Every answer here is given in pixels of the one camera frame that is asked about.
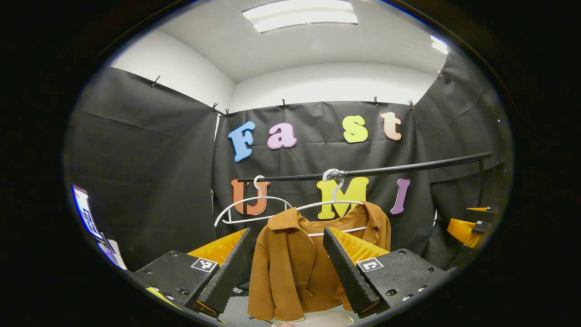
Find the black curtain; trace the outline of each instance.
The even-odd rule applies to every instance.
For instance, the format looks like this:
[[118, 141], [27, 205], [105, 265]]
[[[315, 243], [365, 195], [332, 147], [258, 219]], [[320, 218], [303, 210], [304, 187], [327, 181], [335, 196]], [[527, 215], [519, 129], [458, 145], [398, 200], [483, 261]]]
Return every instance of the black curtain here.
[[[401, 139], [389, 139], [383, 131], [382, 113], [393, 112], [401, 120], [396, 131]], [[348, 143], [343, 136], [342, 122], [347, 116], [361, 116], [368, 131], [365, 141]], [[235, 162], [235, 150], [228, 134], [252, 121], [250, 131], [252, 153]], [[297, 142], [292, 147], [273, 150], [267, 146], [268, 130], [275, 124], [290, 123]], [[214, 145], [212, 189], [214, 190], [214, 217], [233, 203], [231, 180], [244, 177], [286, 176], [323, 173], [329, 168], [340, 170], [371, 169], [386, 166], [425, 162], [424, 145], [417, 136], [416, 122], [409, 105], [374, 102], [313, 102], [269, 108], [252, 109], [221, 117]], [[366, 200], [380, 206], [392, 225], [392, 248], [405, 247], [421, 254], [426, 246], [434, 220], [434, 205], [429, 190], [429, 171], [367, 176]], [[396, 201], [399, 179], [409, 179], [410, 185], [404, 202], [404, 211], [391, 214]], [[345, 180], [346, 192], [352, 177]], [[321, 190], [316, 180], [271, 182], [268, 195], [283, 198], [294, 207], [321, 201]], [[248, 197], [256, 196], [250, 183]], [[267, 200], [266, 210], [260, 216], [273, 215], [284, 209], [282, 202]], [[318, 220], [321, 207], [301, 211], [309, 220]], [[244, 219], [235, 209], [233, 220]], [[227, 225], [219, 223], [219, 236], [247, 226], [259, 232], [267, 220]]]
[[215, 126], [207, 105], [120, 69], [81, 94], [66, 134], [66, 182], [88, 192], [99, 231], [118, 242], [129, 270], [214, 240], [199, 231], [213, 228]]
[[[416, 104], [418, 137], [424, 140], [429, 161], [491, 151], [478, 165], [431, 171], [430, 191], [437, 220], [424, 257], [445, 269], [462, 244], [447, 231], [450, 219], [473, 221], [470, 207], [502, 209], [512, 182], [512, 138], [498, 92], [472, 61], [453, 48], [440, 76]], [[500, 215], [493, 216], [497, 222]]]

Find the yellow letter m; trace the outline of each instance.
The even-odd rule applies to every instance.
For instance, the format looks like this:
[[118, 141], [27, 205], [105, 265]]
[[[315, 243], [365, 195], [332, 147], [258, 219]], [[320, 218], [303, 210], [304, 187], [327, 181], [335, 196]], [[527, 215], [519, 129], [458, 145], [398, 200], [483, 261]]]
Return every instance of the yellow letter m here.
[[[351, 201], [365, 201], [365, 190], [369, 184], [369, 179], [367, 177], [355, 177], [349, 183], [347, 191], [343, 193], [341, 190], [337, 190], [337, 200], [351, 200]], [[321, 190], [321, 201], [332, 201], [333, 200], [333, 189], [337, 187], [337, 182], [334, 180], [328, 180], [323, 182], [322, 180], [317, 183], [317, 188]], [[324, 204], [321, 206], [321, 212], [318, 214], [319, 219], [333, 219], [335, 213], [331, 210], [331, 205], [335, 208], [337, 214], [340, 217], [345, 216], [347, 209], [351, 205], [352, 207], [357, 204], [351, 203], [333, 203]]]

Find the hanger hook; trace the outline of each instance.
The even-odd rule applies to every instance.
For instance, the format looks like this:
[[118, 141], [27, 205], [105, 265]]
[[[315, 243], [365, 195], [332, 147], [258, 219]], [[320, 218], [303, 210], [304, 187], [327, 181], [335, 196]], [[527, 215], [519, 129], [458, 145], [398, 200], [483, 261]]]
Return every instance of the hanger hook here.
[[257, 184], [259, 178], [264, 178], [264, 176], [258, 175], [258, 176], [256, 176], [254, 178], [254, 187], [256, 188], [256, 190], [258, 190], [258, 196], [261, 197], [262, 196], [262, 190], [258, 187], [258, 184]]
[[337, 201], [337, 191], [341, 189], [341, 187], [343, 186], [343, 183], [345, 182], [345, 174], [347, 172], [336, 169], [336, 168], [331, 168], [329, 170], [327, 170], [325, 173], [323, 173], [323, 181], [327, 181], [329, 179], [332, 179], [334, 181], [339, 181], [339, 184], [337, 185], [337, 187], [335, 187], [333, 189], [333, 201]]

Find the coat collar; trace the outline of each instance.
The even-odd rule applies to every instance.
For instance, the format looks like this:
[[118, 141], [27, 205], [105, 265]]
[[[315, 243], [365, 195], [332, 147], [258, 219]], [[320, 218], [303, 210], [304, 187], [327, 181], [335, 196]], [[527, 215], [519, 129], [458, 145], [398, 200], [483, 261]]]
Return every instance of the coat collar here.
[[[346, 220], [350, 220], [350, 217], [357, 214], [367, 214], [367, 227], [368, 229], [377, 229], [380, 226], [381, 218], [385, 215], [380, 207], [377, 205], [364, 201], [364, 206], [358, 205], [351, 211], [349, 211], [345, 217], [341, 217], [339, 219], [346, 218]], [[296, 228], [301, 229], [299, 226], [299, 218], [301, 217], [300, 213], [296, 210], [296, 208], [287, 209], [268, 220], [268, 228], [271, 230], [281, 230], [281, 229], [288, 229], [288, 228]]]

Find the blue letter f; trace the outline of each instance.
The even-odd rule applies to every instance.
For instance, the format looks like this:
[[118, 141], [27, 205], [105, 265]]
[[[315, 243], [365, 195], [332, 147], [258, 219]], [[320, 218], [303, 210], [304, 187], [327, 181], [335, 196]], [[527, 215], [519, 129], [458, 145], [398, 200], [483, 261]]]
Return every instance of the blue letter f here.
[[232, 140], [234, 152], [236, 153], [234, 161], [238, 162], [252, 153], [252, 150], [248, 149], [245, 144], [252, 145], [252, 133], [248, 130], [254, 130], [255, 127], [254, 122], [248, 120], [242, 126], [228, 134], [228, 138]]

